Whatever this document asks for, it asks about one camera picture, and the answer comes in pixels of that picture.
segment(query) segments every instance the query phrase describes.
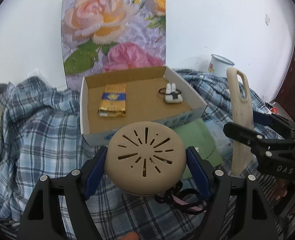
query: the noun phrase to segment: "light switch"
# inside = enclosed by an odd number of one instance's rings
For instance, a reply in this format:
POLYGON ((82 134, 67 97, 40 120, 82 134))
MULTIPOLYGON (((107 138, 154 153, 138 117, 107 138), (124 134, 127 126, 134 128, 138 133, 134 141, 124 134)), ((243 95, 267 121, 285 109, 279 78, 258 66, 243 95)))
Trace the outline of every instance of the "light switch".
POLYGON ((270 18, 267 14, 265 15, 265 23, 266 23, 266 25, 270 24, 270 18))

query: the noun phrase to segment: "floral poster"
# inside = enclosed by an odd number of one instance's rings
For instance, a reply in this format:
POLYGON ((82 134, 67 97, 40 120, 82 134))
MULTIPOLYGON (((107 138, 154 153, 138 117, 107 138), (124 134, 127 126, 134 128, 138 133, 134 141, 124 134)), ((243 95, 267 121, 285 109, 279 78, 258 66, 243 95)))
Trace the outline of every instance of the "floral poster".
POLYGON ((83 76, 165 65, 165 0, 63 0, 67 85, 83 76))

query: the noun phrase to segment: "red wooden door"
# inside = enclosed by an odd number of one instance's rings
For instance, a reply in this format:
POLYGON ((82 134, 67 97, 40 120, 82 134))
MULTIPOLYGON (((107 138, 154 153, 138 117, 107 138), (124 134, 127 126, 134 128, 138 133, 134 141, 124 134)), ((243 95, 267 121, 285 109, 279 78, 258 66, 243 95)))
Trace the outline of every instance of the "red wooden door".
POLYGON ((295 122, 295 47, 284 82, 275 99, 295 122))

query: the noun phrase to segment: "golden package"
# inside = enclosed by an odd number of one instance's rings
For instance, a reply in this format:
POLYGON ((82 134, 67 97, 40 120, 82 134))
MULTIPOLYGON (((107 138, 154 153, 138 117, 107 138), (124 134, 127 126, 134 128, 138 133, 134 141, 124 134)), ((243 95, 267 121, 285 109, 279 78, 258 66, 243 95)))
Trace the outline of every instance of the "golden package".
POLYGON ((99 116, 118 117, 126 114, 126 85, 105 85, 98 111, 99 116))

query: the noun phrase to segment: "slotted vent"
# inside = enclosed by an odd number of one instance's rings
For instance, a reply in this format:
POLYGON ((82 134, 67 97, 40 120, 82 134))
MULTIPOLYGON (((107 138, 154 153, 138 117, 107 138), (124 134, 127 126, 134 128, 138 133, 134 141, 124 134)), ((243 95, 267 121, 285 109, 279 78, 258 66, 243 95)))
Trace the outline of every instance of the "slotted vent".
POLYGON ((185 165, 182 140, 173 130, 154 122, 138 122, 123 127, 112 137, 105 171, 129 193, 150 195, 172 187, 185 165))

